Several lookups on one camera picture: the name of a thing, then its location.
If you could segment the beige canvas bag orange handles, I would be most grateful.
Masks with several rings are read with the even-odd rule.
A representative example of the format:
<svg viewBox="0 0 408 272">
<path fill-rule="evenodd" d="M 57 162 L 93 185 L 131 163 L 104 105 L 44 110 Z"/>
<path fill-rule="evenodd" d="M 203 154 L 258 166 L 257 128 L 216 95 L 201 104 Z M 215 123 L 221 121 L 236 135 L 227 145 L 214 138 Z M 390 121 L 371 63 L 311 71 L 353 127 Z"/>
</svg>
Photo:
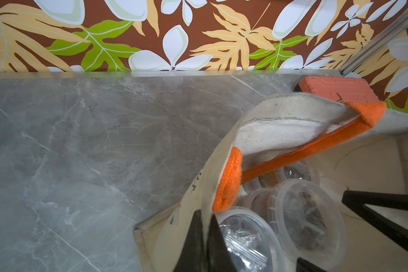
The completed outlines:
<svg viewBox="0 0 408 272">
<path fill-rule="evenodd" d="M 144 272 L 408 272 L 408 114 L 264 100 L 134 239 Z"/>
</svg>

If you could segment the clear seed jar stack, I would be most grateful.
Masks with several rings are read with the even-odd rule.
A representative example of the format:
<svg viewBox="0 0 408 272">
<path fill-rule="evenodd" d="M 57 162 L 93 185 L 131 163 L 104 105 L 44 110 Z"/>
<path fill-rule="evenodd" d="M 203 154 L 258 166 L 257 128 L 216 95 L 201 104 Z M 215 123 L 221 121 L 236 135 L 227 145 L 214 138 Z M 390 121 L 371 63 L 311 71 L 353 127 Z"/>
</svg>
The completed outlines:
<svg viewBox="0 0 408 272">
<path fill-rule="evenodd" d="M 320 184 L 318 170 L 310 162 L 301 160 L 249 180 L 243 184 L 243 189 L 248 194 L 258 189 L 275 188 L 280 183 L 291 179 L 307 180 L 316 185 Z"/>
<path fill-rule="evenodd" d="M 284 253 L 269 224 L 255 212 L 233 207 L 216 219 L 238 272 L 285 272 Z"/>
<path fill-rule="evenodd" d="M 235 206 L 264 219 L 291 263 L 298 258 L 323 270 L 340 265 L 346 253 L 346 227 L 337 205 L 315 183 L 290 179 L 274 188 L 239 196 Z"/>
</svg>

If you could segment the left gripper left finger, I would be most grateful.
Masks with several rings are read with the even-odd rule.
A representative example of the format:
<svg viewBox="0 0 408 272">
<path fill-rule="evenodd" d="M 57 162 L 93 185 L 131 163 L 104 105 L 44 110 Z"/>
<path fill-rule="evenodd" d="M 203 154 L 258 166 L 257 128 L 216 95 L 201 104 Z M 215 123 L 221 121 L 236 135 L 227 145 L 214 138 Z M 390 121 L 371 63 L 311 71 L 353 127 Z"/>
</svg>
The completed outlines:
<svg viewBox="0 0 408 272">
<path fill-rule="evenodd" d="M 235 272 L 236 267 L 224 242 L 216 216 L 209 225 L 209 236 L 204 241 L 201 211 L 194 212 L 176 272 Z"/>
</svg>

